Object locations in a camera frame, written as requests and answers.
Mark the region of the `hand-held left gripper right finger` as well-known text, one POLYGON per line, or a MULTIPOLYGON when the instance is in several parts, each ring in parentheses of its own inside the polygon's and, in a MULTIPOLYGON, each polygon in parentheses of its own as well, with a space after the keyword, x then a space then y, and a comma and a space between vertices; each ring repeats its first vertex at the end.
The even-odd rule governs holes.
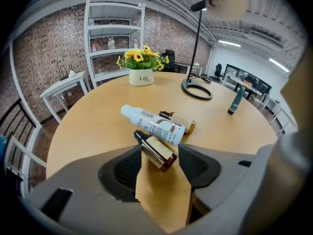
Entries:
POLYGON ((263 180, 273 146, 255 155, 179 145, 179 165, 198 208, 208 211, 180 235, 239 235, 263 180))

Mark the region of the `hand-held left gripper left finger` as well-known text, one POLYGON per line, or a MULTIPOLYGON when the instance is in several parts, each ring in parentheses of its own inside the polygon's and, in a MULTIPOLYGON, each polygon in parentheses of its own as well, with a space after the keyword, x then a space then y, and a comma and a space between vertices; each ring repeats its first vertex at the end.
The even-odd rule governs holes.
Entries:
POLYGON ((162 235, 135 198, 141 146, 75 160, 29 193, 23 204, 54 234, 162 235))

